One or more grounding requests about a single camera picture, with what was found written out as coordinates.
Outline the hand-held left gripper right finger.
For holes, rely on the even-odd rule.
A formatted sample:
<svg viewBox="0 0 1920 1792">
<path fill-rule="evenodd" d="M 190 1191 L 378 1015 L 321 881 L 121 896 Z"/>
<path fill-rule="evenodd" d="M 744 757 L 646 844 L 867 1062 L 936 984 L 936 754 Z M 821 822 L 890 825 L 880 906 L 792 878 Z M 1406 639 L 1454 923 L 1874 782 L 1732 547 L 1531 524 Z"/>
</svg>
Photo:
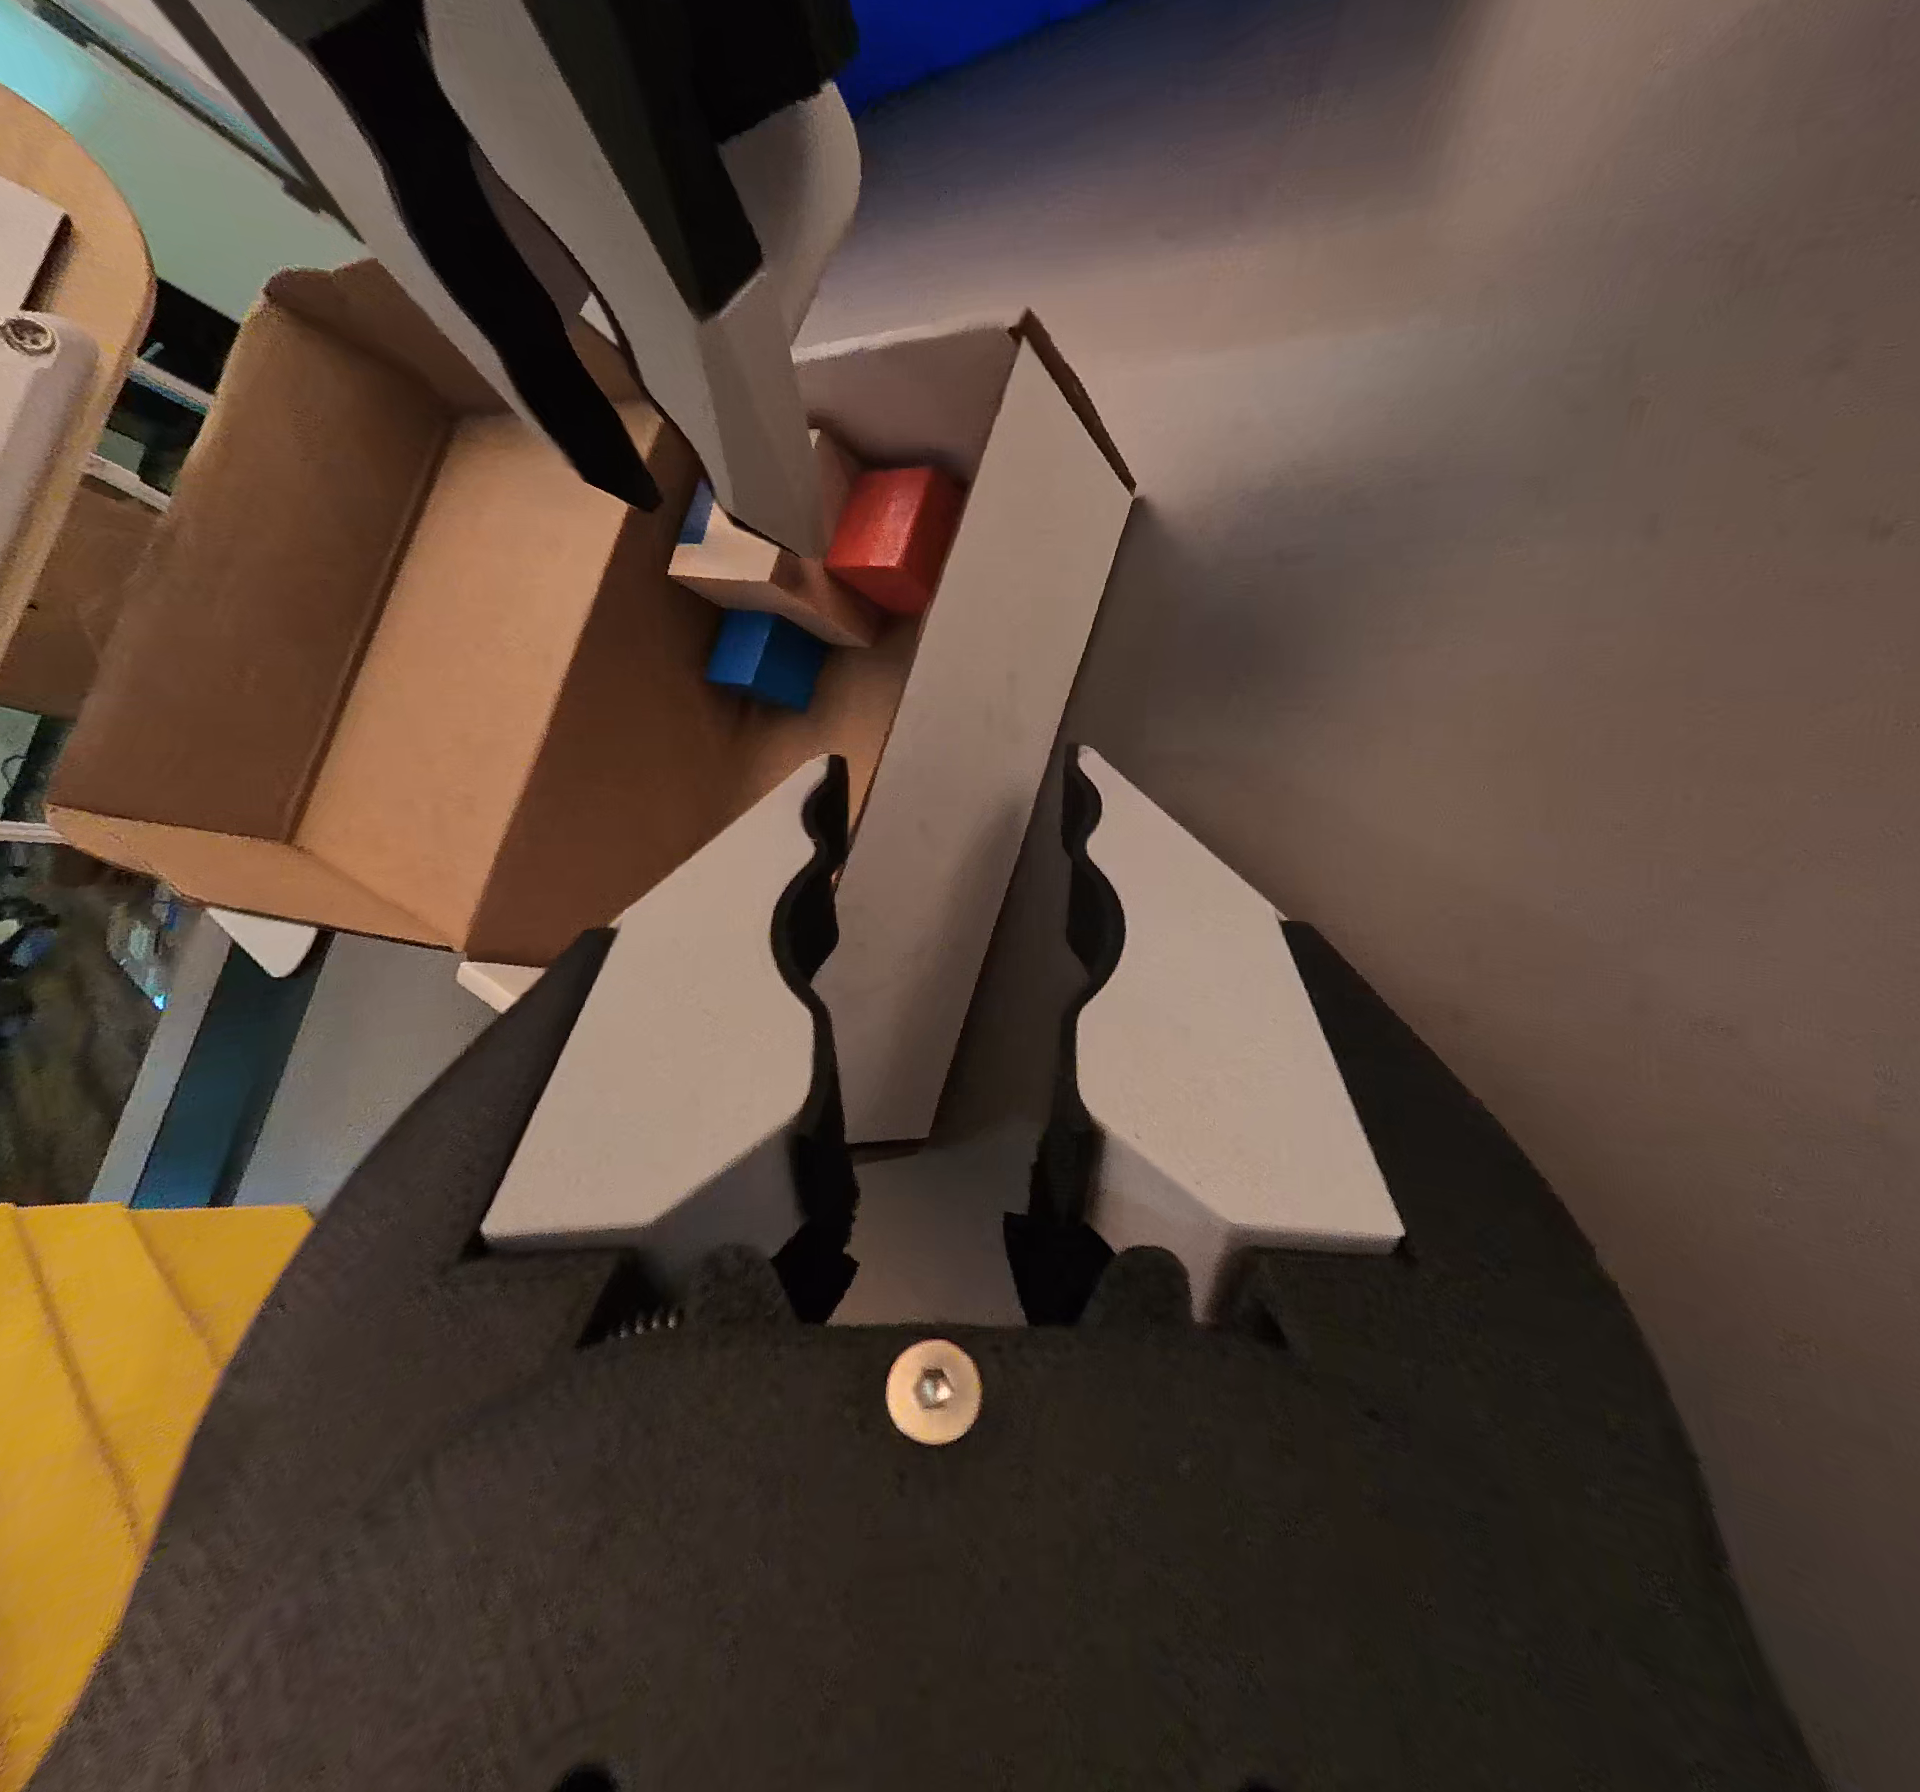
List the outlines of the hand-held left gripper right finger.
<svg viewBox="0 0 1920 1792">
<path fill-rule="evenodd" d="M 1216 1316 L 1251 1251 L 1406 1236 L 1284 917 L 1088 745 L 1062 768 L 1083 970 L 1003 1248 L 1026 1324 L 1077 1324 L 1122 1251 L 1162 1250 Z"/>
</svg>

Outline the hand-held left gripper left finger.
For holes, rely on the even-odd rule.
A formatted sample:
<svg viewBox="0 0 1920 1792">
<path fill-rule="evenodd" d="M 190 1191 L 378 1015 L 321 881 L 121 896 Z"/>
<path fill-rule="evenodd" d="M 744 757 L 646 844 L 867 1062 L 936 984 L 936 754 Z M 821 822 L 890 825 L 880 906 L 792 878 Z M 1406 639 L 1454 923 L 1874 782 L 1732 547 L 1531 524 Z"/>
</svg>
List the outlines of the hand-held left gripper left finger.
<svg viewBox="0 0 1920 1792">
<path fill-rule="evenodd" d="M 500 1250 L 633 1251 L 661 1301 L 710 1253 L 773 1261 L 824 1324 L 858 1273 L 833 1019 L 849 766 L 807 760 L 603 932 L 607 947 L 482 1220 Z"/>
</svg>

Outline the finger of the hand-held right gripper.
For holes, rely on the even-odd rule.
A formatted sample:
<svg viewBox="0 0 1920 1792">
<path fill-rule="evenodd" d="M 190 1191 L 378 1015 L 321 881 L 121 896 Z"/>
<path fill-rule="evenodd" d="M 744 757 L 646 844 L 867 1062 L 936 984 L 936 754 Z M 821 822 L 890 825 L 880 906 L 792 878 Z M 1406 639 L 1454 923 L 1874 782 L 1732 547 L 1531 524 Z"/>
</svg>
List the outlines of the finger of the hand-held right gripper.
<svg viewBox="0 0 1920 1792">
<path fill-rule="evenodd" d="M 579 477 L 661 490 L 489 195 L 422 0 L 186 0 L 401 292 Z"/>
<path fill-rule="evenodd" d="M 437 79 L 485 162 L 589 281 L 716 499 L 804 557 L 828 512 L 775 276 L 700 320 L 523 0 L 422 0 Z"/>
</svg>

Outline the pale wooden cube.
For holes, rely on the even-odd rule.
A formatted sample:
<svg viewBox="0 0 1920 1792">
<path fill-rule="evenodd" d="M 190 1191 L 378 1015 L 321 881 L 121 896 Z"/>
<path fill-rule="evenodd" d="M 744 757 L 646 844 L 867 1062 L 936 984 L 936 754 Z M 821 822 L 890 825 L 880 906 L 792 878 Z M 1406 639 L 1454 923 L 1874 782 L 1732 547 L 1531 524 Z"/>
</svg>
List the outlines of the pale wooden cube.
<svg viewBox="0 0 1920 1792">
<path fill-rule="evenodd" d="M 885 625 L 882 609 L 830 578 L 821 557 L 764 539 L 719 499 L 706 543 L 674 546 L 669 576 L 710 605 L 778 614 L 833 649 L 867 649 Z"/>
</svg>

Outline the red cube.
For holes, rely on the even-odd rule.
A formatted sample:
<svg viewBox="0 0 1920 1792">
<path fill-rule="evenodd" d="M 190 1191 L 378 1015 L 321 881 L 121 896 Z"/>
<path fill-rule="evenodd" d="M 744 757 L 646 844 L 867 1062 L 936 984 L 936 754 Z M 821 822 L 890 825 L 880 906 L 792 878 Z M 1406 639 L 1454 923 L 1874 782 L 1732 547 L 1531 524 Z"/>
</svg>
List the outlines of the red cube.
<svg viewBox="0 0 1920 1792">
<path fill-rule="evenodd" d="M 824 559 L 828 576 L 890 615 L 923 618 L 965 502 L 965 483 L 938 464 L 858 472 Z"/>
</svg>

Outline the white cardboard box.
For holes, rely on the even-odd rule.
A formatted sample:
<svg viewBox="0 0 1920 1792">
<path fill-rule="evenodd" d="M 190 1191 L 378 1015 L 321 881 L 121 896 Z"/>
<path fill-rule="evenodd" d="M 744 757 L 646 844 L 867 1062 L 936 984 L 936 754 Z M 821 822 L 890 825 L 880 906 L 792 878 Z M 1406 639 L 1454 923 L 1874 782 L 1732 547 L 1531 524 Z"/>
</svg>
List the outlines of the white cardboard box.
<svg viewBox="0 0 1920 1792">
<path fill-rule="evenodd" d="M 205 905 L 544 967 L 819 754 L 849 765 L 833 1014 L 858 1147 L 926 1139 L 1137 486 L 1033 313 L 804 354 L 804 415 L 966 486 L 931 603 L 778 718 L 705 677 L 669 578 L 700 467 L 597 377 L 663 490 L 583 483 L 387 268 L 288 268 L 45 797 Z"/>
</svg>

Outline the yellow plastic bin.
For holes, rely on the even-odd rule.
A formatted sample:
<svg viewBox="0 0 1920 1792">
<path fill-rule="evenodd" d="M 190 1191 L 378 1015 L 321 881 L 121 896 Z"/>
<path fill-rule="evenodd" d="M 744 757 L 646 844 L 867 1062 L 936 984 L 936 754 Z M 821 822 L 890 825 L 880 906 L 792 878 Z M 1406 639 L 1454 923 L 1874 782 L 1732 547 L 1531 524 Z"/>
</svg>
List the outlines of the yellow plastic bin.
<svg viewBox="0 0 1920 1792">
<path fill-rule="evenodd" d="M 3 1787 L 107 1641 L 222 1375 L 307 1239 L 297 1203 L 3 1206 Z"/>
</svg>

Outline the glass sliding door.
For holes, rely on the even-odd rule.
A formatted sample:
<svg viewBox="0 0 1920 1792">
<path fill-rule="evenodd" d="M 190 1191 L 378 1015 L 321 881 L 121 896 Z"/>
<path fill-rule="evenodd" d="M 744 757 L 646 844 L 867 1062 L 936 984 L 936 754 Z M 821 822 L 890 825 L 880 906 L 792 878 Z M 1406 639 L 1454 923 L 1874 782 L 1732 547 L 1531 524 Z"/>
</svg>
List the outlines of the glass sliding door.
<svg viewBox="0 0 1920 1792">
<path fill-rule="evenodd" d="M 284 268 L 366 257 L 257 159 L 23 0 L 3 0 L 3 81 L 102 166 L 143 227 L 158 276 L 233 320 Z"/>
</svg>

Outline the white metal plate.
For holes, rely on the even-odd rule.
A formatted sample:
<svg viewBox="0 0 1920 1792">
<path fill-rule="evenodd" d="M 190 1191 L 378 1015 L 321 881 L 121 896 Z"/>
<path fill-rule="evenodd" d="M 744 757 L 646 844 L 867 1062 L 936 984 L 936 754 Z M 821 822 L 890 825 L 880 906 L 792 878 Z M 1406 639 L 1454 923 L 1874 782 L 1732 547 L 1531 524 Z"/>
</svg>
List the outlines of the white metal plate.
<svg viewBox="0 0 1920 1792">
<path fill-rule="evenodd" d="M 290 979 L 309 962 L 318 942 L 333 938 L 333 932 L 325 927 L 224 906 L 208 906 L 205 912 L 267 977 L 277 981 Z M 455 983 L 491 1011 L 510 1009 L 542 974 L 542 967 L 491 960 L 460 960 L 455 967 Z"/>
</svg>

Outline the white instruction board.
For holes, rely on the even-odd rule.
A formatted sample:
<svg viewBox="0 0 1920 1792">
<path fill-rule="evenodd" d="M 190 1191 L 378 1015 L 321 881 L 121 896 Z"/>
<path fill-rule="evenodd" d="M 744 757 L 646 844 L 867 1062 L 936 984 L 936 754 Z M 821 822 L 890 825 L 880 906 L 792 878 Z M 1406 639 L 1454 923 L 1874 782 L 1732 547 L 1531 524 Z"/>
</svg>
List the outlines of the white instruction board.
<svg viewBox="0 0 1920 1792">
<path fill-rule="evenodd" d="M 29 305 L 65 240 L 67 212 L 3 183 L 3 547 L 29 514 L 69 423 L 97 374 L 97 342 L 76 323 Z"/>
</svg>

